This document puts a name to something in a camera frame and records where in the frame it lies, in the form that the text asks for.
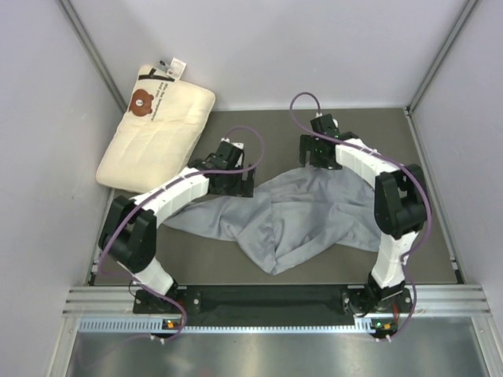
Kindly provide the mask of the grey fabric pillowcase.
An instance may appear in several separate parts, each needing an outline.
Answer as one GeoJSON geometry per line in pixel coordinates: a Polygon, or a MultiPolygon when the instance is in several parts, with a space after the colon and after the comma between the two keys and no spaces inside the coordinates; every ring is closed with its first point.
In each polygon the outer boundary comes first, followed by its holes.
{"type": "Polygon", "coordinates": [[[374,192],[353,171],[300,167],[256,187],[251,198],[191,203],[164,225],[235,241],[265,273],[278,275],[334,244],[376,252],[374,192]]]}

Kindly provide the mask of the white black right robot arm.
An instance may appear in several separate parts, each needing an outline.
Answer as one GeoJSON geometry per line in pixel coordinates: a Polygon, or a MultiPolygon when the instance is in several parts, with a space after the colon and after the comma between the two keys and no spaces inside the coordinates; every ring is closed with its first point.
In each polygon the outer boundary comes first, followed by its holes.
{"type": "Polygon", "coordinates": [[[380,246],[365,294],[354,303],[362,312],[386,310],[404,290],[406,253],[428,220],[422,169],[412,164],[403,170],[351,133],[338,137],[336,143],[303,134],[299,139],[299,164],[327,170],[347,168],[373,189],[380,246]]]}

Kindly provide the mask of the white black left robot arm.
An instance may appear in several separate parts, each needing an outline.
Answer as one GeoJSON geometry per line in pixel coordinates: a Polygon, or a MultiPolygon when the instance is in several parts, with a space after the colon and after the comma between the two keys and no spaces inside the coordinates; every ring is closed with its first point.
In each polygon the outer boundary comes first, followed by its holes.
{"type": "Polygon", "coordinates": [[[198,170],[180,174],[145,194],[112,201],[98,246],[142,286],[152,291],[159,310],[172,310],[178,302],[174,278],[156,259],[158,228],[195,199],[206,195],[253,196],[255,168],[198,170]]]}

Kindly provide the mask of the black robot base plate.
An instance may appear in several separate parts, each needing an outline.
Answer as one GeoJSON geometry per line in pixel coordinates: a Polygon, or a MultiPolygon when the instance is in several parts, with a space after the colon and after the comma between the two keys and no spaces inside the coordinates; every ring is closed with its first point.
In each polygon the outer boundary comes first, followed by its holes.
{"type": "Polygon", "coordinates": [[[408,313],[413,300],[409,290],[383,301],[371,295],[365,285],[187,285],[174,286],[159,298],[145,289],[135,294],[135,313],[175,313],[170,298],[190,315],[203,314],[220,306],[231,307],[294,307],[320,305],[332,313],[408,313]]]}

